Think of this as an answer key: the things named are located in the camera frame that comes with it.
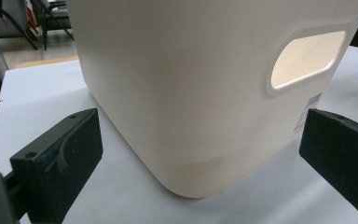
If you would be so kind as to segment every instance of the handle cutout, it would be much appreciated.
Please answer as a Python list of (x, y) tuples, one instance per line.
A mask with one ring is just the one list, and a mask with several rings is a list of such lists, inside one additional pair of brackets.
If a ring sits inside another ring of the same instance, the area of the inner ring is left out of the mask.
[(344, 39), (345, 32), (339, 31), (291, 41), (272, 70), (272, 87), (277, 89), (296, 79), (327, 69), (338, 56)]

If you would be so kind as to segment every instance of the sticker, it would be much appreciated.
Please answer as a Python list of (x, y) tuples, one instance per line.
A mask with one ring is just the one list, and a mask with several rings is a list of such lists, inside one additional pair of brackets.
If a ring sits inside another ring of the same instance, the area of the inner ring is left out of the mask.
[(307, 119), (307, 115), (308, 115), (308, 110), (315, 108), (316, 105), (318, 105), (319, 99), (321, 99), (321, 96), (322, 96), (322, 93), (319, 93), (316, 96), (310, 98), (307, 106), (304, 108), (304, 110), (300, 116), (300, 119), (298, 120), (298, 123), (295, 127), (295, 133), (301, 132), (304, 129), (305, 120)]

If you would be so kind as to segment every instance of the screw hole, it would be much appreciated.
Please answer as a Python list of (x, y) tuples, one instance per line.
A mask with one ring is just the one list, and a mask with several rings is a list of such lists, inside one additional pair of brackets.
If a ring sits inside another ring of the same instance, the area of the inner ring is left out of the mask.
[(29, 152), (29, 153), (25, 154), (25, 158), (31, 159), (31, 158), (35, 157), (36, 155), (37, 155), (36, 152)]

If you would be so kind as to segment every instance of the white tabletop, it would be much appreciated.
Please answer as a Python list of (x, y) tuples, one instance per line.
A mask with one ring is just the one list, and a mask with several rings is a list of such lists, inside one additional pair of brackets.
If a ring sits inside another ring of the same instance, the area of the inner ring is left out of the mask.
[[(64, 223), (358, 223), (358, 212), (298, 155), (299, 140), (204, 199), (168, 192), (137, 158), (84, 83), (79, 62), (7, 71), (0, 95), (0, 172), (64, 117), (97, 107), (103, 159)], [(349, 48), (320, 109), (358, 121), (358, 49)], [(23, 218), (21, 223), (28, 223)]]

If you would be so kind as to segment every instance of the black chair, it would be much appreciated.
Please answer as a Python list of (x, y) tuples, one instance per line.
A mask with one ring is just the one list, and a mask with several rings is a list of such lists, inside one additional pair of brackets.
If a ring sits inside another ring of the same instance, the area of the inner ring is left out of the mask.
[(28, 28), (27, 6), (24, 0), (0, 1), (0, 38), (25, 37), (34, 49), (37, 41)]
[(42, 27), (42, 38), (45, 50), (48, 47), (49, 30), (64, 30), (74, 40), (68, 29), (72, 29), (69, 21), (68, 9), (65, 2), (49, 2), (48, 0), (31, 0), (34, 14)]

